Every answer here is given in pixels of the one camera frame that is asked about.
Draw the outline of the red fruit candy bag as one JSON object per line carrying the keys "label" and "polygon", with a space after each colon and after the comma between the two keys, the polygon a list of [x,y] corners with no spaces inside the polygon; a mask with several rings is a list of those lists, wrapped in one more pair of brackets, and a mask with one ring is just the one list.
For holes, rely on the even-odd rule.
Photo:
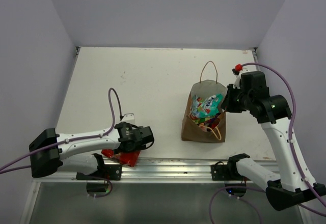
{"label": "red fruit candy bag", "polygon": [[127,165],[129,167],[134,167],[137,163],[140,151],[129,152],[129,153],[115,153],[111,149],[101,150],[101,154],[113,161],[118,162],[121,165]]}

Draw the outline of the teal red candy bag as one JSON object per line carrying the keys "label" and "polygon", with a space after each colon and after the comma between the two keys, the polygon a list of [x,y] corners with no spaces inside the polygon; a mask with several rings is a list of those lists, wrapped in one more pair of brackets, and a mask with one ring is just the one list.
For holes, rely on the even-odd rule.
{"label": "teal red candy bag", "polygon": [[194,95],[192,97],[190,115],[195,119],[203,119],[220,114],[222,110],[219,108],[219,104],[222,102],[223,98],[224,96],[221,93],[207,98]]}

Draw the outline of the red snack sticks bag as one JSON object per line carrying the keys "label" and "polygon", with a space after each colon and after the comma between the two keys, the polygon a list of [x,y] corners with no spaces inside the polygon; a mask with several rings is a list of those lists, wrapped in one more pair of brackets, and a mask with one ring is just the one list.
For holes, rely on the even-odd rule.
{"label": "red snack sticks bag", "polygon": [[215,127],[217,127],[217,126],[219,125],[220,120],[221,120],[220,115],[221,115],[221,114],[219,114],[218,116],[215,116],[214,118],[212,118],[212,119],[209,121],[208,126],[209,126],[210,128],[214,129]]}

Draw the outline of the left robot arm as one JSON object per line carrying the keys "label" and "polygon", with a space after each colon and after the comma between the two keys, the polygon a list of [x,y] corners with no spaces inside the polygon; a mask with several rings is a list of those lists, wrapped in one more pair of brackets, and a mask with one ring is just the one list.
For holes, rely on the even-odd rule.
{"label": "left robot arm", "polygon": [[48,128],[29,145],[32,177],[42,178],[63,171],[82,173],[98,180],[104,177],[106,167],[97,150],[128,153],[148,149],[153,142],[150,127],[127,122],[108,130],[79,134],[57,134],[55,129]]}

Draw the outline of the purple Fox's berries candy bag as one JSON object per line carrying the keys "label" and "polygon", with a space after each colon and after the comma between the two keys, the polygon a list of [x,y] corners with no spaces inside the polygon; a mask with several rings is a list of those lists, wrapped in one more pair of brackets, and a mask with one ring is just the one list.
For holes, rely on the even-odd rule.
{"label": "purple Fox's berries candy bag", "polygon": [[208,126],[210,120],[205,120],[204,118],[195,120],[194,122],[205,132],[212,131],[213,129]]}

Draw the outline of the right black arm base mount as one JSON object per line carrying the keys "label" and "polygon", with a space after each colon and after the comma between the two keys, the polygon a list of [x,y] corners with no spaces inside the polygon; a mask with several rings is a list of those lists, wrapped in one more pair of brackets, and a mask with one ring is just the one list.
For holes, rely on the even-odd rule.
{"label": "right black arm base mount", "polygon": [[236,181],[239,177],[233,175],[227,166],[227,163],[218,161],[210,166],[212,181]]}

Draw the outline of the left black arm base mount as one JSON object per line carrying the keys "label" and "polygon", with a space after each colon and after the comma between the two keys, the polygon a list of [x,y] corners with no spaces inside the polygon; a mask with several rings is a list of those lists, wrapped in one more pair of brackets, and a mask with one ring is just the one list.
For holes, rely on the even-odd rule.
{"label": "left black arm base mount", "polygon": [[120,181],[122,175],[122,165],[120,164],[105,164],[99,166],[98,170],[90,175],[82,173],[76,174],[76,180],[110,180]]}

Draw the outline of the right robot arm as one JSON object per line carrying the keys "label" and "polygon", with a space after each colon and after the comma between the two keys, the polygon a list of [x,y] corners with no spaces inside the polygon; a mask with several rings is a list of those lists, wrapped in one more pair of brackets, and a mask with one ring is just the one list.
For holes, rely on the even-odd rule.
{"label": "right robot arm", "polygon": [[317,183],[307,168],[295,134],[289,130],[292,113],[281,95],[270,96],[261,71],[234,71],[236,81],[227,86],[222,108],[230,113],[248,111],[266,134],[279,173],[264,168],[242,153],[228,160],[231,179],[248,178],[265,191],[272,207],[281,211],[325,195],[325,185]]}

